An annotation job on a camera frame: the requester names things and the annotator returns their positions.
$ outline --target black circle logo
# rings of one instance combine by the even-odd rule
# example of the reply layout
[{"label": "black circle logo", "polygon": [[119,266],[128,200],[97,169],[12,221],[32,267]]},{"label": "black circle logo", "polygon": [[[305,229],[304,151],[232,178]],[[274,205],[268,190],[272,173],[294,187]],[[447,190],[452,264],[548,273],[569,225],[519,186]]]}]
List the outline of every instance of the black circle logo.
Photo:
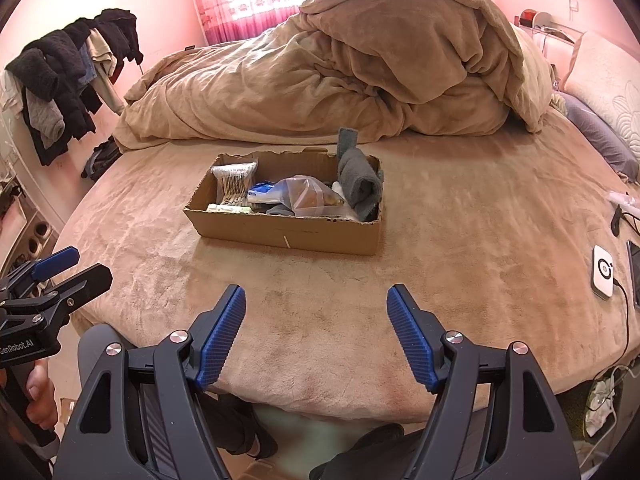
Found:
[{"label": "black circle logo", "polygon": [[611,267],[609,267],[609,264],[605,259],[601,258],[598,260],[598,270],[605,280],[608,280],[611,277]]}]

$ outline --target pillow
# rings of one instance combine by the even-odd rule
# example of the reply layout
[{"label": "pillow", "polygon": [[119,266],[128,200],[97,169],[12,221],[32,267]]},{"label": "pillow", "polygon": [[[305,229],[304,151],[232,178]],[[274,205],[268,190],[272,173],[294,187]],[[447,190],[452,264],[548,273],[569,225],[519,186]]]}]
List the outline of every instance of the pillow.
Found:
[{"label": "pillow", "polygon": [[635,182],[640,168],[636,156],[628,146],[580,99],[564,92],[558,94],[564,98],[567,119],[575,124],[614,171]]},{"label": "pillow", "polygon": [[596,112],[640,159],[640,62],[594,32],[574,46],[561,89]]}]

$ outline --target silver screw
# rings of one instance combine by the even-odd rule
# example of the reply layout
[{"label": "silver screw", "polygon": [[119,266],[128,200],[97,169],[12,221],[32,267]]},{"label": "silver screw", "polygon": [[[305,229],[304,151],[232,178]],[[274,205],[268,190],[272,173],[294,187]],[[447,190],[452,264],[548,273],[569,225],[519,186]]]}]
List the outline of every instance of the silver screw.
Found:
[{"label": "silver screw", "polygon": [[445,334],[445,339],[449,341],[452,345],[457,345],[458,343],[462,343],[462,340],[464,338],[465,337],[460,332],[456,332],[455,330],[449,330]]},{"label": "silver screw", "polygon": [[516,341],[513,345],[511,345],[513,351],[516,354],[524,355],[529,351],[529,347],[525,345],[522,341]]},{"label": "silver screw", "polygon": [[107,346],[105,352],[107,352],[107,355],[118,355],[120,352],[122,352],[122,345],[120,343],[111,343],[110,345]]},{"label": "silver screw", "polygon": [[169,339],[172,343],[184,343],[188,337],[189,333],[186,330],[176,330],[169,336]]}]

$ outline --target human hand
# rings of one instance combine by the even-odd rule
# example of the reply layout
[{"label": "human hand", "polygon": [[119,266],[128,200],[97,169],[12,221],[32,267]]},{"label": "human hand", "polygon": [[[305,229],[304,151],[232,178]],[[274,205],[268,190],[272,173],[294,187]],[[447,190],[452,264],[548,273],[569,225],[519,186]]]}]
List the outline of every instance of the human hand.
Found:
[{"label": "human hand", "polygon": [[[6,372],[0,370],[0,386],[6,384]],[[39,425],[43,430],[52,430],[58,421],[58,407],[54,399],[55,387],[49,379],[49,360],[39,359],[34,362],[34,367],[26,384],[31,396],[31,402],[27,407],[27,418]],[[9,432],[14,440],[21,442],[23,439],[19,432],[10,426]]]}]

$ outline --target black bag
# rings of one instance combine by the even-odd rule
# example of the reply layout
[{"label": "black bag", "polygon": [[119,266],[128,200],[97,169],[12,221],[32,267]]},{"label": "black bag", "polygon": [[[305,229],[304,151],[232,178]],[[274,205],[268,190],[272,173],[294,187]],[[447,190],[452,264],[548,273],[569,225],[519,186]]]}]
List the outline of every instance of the black bag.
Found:
[{"label": "black bag", "polygon": [[84,165],[84,171],[81,174],[82,178],[88,177],[97,182],[121,155],[113,136],[109,137],[109,139],[94,148],[93,155],[89,157],[89,160]]}]

